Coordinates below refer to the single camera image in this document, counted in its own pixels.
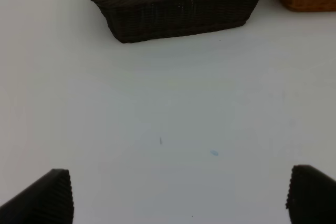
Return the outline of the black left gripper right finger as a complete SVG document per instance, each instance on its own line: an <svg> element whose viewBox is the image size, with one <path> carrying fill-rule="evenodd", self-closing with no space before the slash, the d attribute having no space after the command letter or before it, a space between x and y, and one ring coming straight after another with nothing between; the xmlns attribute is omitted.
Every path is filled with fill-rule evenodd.
<svg viewBox="0 0 336 224"><path fill-rule="evenodd" d="M311 165L293 166L286 209L291 223L335 223L335 180Z"/></svg>

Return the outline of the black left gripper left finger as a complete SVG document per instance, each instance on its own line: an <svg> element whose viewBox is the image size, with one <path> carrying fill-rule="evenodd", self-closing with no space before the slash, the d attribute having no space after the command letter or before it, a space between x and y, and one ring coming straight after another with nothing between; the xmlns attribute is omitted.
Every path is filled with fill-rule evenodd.
<svg viewBox="0 0 336 224"><path fill-rule="evenodd" d="M70 173L51 169L1 205L1 223L73 223L74 200Z"/></svg>

